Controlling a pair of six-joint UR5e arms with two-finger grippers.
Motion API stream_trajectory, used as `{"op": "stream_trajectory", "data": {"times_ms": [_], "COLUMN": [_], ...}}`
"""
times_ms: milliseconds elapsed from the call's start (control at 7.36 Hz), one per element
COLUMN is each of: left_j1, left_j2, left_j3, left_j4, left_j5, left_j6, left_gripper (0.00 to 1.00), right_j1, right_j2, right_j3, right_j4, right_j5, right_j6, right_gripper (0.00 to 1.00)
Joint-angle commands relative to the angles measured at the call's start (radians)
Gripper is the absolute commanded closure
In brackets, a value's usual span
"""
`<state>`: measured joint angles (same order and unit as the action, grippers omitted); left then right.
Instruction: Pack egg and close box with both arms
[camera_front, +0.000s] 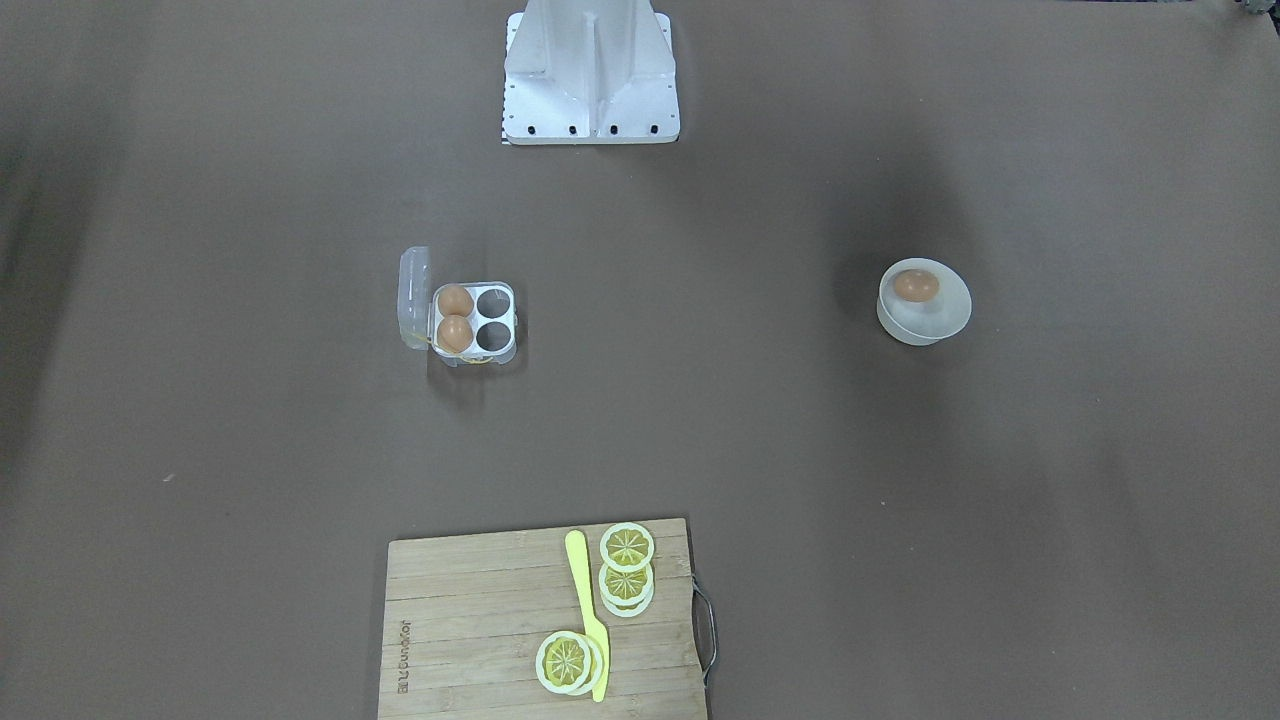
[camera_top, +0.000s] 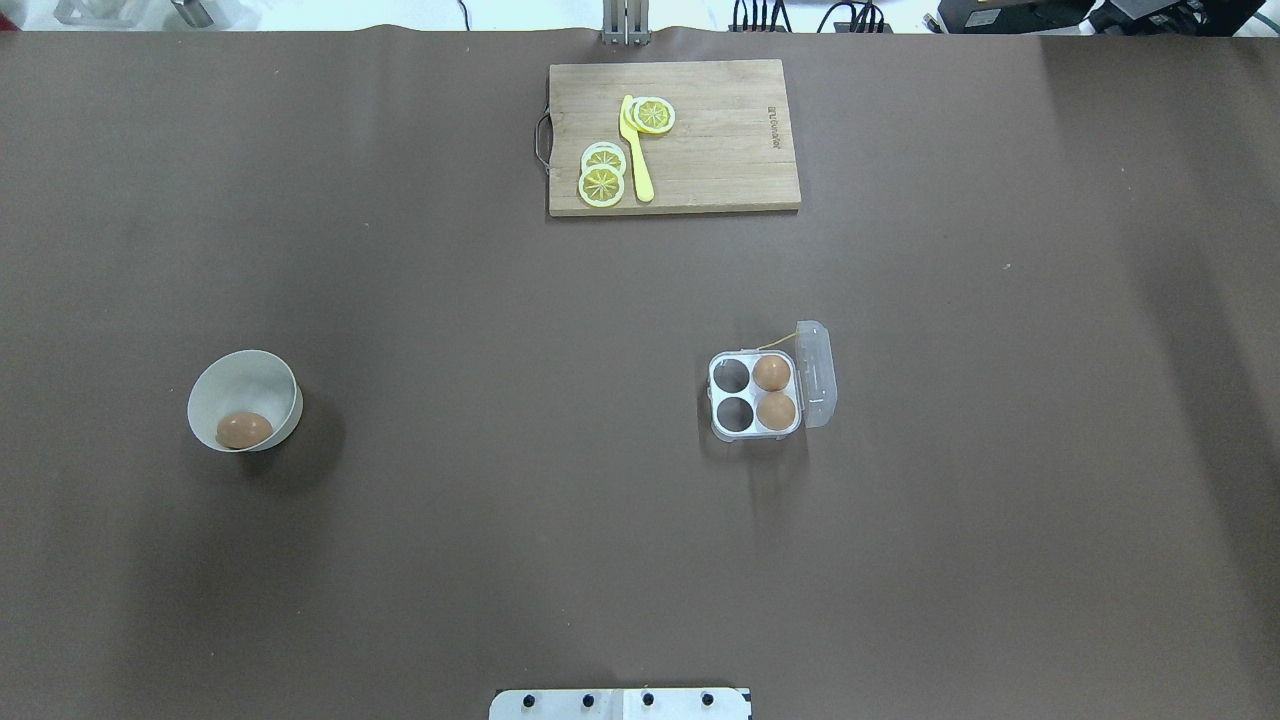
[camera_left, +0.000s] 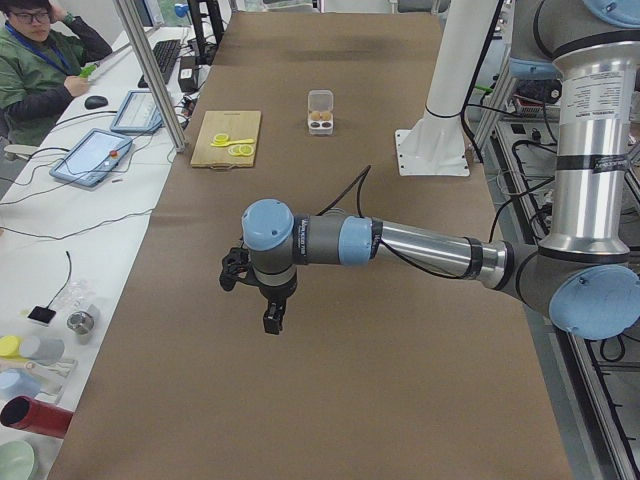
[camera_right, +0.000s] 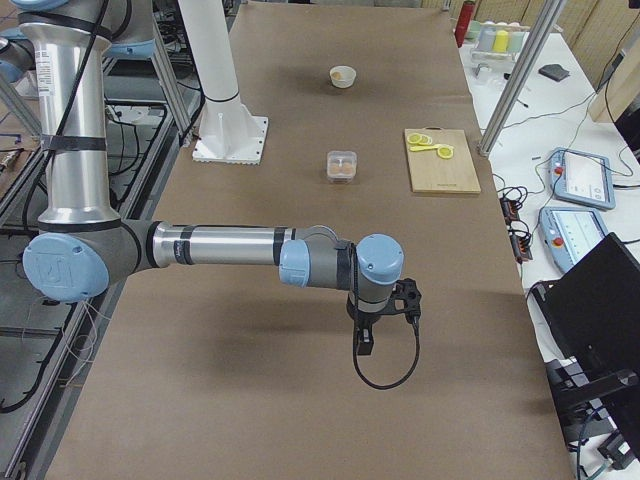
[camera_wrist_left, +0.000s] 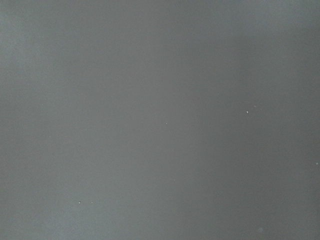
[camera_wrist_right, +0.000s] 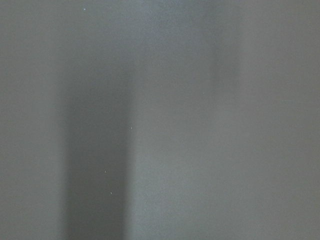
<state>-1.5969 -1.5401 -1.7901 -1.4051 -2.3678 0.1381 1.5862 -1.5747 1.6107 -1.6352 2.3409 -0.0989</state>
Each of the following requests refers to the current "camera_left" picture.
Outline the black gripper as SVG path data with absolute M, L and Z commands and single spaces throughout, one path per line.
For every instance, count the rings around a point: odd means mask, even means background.
M 286 311 L 288 288 L 281 286 L 261 286 L 262 296 L 267 300 L 267 308 L 263 316 L 264 331 L 267 334 L 279 335 L 283 330 L 283 315 Z

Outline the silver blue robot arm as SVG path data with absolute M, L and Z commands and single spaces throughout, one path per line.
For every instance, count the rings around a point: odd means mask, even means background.
M 639 317 L 639 279 L 618 227 L 630 166 L 639 5 L 518 1 L 511 60 L 519 77 L 562 78 L 552 225 L 537 245 L 451 237 L 340 212 L 296 215 L 263 199 L 243 215 L 240 262 L 226 266 L 221 285 L 230 289 L 238 273 L 256 286 L 268 302 L 264 329 L 278 334 L 298 266 L 363 265 L 386 251 L 441 278 L 479 281 L 589 340 L 631 327 Z

